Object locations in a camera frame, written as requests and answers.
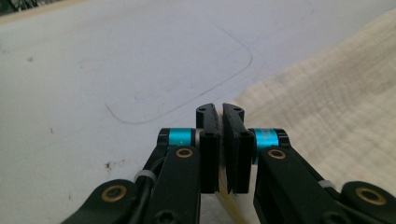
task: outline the blue ring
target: blue ring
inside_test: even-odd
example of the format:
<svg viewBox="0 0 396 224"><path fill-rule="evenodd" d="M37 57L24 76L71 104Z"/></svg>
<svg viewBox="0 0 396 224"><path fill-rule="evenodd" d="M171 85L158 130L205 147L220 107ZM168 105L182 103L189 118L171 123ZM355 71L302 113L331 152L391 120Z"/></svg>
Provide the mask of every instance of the blue ring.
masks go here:
<svg viewBox="0 0 396 224"><path fill-rule="evenodd" d="M170 129L168 146L191 146L191 133L191 128Z"/></svg>
<svg viewBox="0 0 396 224"><path fill-rule="evenodd" d="M259 163L259 155L260 152L270 146L279 146L279 139L277 138L277 134L275 129L253 129L254 134L256 135L256 160L254 164Z"/></svg>

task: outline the white surface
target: white surface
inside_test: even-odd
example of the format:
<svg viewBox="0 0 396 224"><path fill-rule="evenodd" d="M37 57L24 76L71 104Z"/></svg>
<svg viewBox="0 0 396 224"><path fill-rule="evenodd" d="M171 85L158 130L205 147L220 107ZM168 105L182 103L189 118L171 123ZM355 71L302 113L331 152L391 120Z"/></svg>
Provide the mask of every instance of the white surface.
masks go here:
<svg viewBox="0 0 396 224"><path fill-rule="evenodd" d="M394 1L86 1L0 25L1 223L60 222L193 127ZM202 223L230 219L212 197Z"/></svg>

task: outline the beige cloth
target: beige cloth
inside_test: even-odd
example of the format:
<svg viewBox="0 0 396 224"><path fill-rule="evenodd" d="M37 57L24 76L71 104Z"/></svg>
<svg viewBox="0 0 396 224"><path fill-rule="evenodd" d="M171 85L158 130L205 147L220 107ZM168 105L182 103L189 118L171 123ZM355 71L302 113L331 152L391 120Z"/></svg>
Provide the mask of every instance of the beige cloth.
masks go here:
<svg viewBox="0 0 396 224"><path fill-rule="evenodd" d="M233 104L246 110L249 128L283 128L338 190L361 180L396 195L396 10Z"/></svg>

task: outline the textured fabric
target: textured fabric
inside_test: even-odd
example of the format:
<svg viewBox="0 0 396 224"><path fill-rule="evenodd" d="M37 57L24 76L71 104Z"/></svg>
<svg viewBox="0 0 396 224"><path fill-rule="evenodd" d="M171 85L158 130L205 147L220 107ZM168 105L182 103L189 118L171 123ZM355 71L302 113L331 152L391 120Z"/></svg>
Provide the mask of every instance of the textured fabric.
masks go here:
<svg viewBox="0 0 396 224"><path fill-rule="evenodd" d="M246 110L249 128L285 129L293 147L338 190L361 180L396 195L395 22L392 10L232 104Z"/></svg>

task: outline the robotic arm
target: robotic arm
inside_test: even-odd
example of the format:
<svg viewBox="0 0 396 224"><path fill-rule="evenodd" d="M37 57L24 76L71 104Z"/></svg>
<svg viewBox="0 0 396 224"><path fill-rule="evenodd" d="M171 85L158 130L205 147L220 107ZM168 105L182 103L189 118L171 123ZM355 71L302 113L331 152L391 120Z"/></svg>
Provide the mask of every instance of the robotic arm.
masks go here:
<svg viewBox="0 0 396 224"><path fill-rule="evenodd" d="M162 129L134 182L102 184L63 224L199 223L201 193L219 191L221 149L228 193L248 193L251 165L258 165L253 203L261 223L396 223L394 196L360 181L337 192L285 131L247 129L244 114L223 104L220 127L215 106L199 106L196 129Z"/></svg>

